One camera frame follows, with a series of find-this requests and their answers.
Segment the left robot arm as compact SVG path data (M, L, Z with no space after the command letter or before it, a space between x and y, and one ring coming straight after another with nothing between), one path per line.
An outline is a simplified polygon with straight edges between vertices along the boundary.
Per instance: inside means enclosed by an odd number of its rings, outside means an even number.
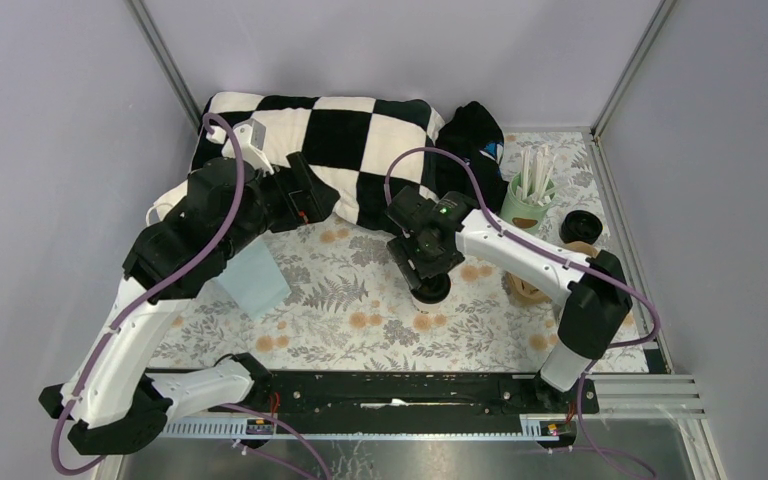
M82 455L132 454L177 419L224 404L256 411L273 398L271 373L248 353L183 374L146 369L172 322L235 255L266 232L324 221L339 193L300 153L273 174L215 158L191 172L185 187L172 210L138 235L83 365L69 382L40 394Z

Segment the white paper bag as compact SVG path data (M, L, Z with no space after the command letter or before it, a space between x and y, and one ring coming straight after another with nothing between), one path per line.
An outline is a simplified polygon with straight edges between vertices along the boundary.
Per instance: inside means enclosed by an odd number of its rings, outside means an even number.
M168 213L186 196L187 181L162 194L155 200L145 214L145 223L151 225L153 220L162 221Z

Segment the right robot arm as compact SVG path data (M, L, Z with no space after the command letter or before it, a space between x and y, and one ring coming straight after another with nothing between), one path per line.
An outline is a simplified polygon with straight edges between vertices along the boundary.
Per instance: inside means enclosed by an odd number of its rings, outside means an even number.
M458 192L434 201L404 188L386 214L399 229L388 250L416 298L441 302L451 287L450 272L475 256L524 280L559 308L559 340L533 386L543 410L557 412L572 400L580 375L602 358L632 308L615 255L554 246L484 214Z

